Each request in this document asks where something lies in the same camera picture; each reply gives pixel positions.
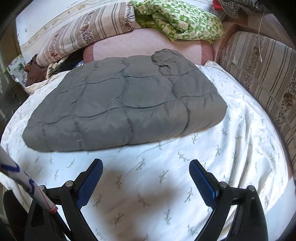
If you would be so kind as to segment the dark maroon garment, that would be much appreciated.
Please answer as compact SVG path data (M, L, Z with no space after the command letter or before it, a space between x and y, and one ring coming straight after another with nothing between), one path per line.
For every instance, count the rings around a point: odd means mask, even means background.
M34 83L42 82L46 79L47 67L41 67L37 64L37 54L25 65L24 71L27 73L25 87Z

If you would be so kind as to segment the striped floral sofa cushion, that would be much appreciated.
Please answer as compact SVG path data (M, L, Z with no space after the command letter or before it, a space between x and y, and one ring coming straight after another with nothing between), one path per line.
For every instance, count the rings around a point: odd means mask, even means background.
M295 166L295 50L250 32L230 37L220 57L230 73L275 123Z

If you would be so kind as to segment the white leaf-print duvet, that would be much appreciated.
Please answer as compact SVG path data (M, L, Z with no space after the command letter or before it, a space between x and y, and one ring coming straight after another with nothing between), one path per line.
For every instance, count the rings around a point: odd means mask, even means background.
M39 153L22 138L32 112L63 79L36 90L15 112L1 146L37 183L62 186L99 158L104 171L82 214L99 240L194 240L211 214L190 174L196 159L232 187L253 185L277 240L295 213L295 186L276 128L221 66L199 68L227 103L224 120L199 133L95 152Z

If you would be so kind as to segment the striped floral long pillow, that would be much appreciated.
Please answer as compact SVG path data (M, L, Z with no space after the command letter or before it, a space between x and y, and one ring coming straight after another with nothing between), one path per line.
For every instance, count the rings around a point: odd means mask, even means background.
M36 62L47 67L92 43L132 31L134 23L134 8L130 3L102 6L56 30L42 46Z

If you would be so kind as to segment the red object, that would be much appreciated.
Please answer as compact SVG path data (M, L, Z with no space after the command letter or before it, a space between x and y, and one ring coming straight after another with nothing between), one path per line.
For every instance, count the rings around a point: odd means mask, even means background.
M213 7L216 11L222 11L222 5L220 4L219 0L213 0L212 1Z

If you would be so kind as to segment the green white patterned quilt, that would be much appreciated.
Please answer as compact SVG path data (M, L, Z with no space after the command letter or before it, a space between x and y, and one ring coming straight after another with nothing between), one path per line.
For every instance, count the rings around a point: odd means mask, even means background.
M162 32L170 41L203 40L212 43L224 35L220 19L184 1L130 1L142 28Z

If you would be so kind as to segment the checkered grey cloth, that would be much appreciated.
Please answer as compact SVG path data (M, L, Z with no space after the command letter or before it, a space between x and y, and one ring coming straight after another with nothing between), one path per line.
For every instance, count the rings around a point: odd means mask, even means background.
M269 12L269 9L258 0L219 0L222 9L231 18L238 18L239 13L254 15L259 12Z

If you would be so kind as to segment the grey quilted down jacket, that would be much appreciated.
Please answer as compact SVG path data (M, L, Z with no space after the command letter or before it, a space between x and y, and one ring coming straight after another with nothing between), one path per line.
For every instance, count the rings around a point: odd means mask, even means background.
M181 53L111 57L71 70L32 113L25 144L39 152L102 150L206 130L227 104Z

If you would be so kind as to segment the floral white cloth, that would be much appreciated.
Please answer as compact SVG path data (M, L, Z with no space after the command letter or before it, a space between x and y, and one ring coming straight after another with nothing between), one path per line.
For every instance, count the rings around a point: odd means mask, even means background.
M25 66L26 62L22 54L20 54L19 56L15 57L15 59L6 68L12 79L16 83L20 84L22 88L26 87L27 81L27 72L25 71Z

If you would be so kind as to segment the pink bed blanket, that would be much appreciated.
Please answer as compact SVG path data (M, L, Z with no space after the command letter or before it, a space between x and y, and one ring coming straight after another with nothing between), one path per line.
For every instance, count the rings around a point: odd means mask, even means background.
M213 49L206 41L175 40L171 42L155 29L136 29L131 32L97 41L84 49L83 61L102 60L108 57L152 55L162 49L171 49L197 65L213 60Z

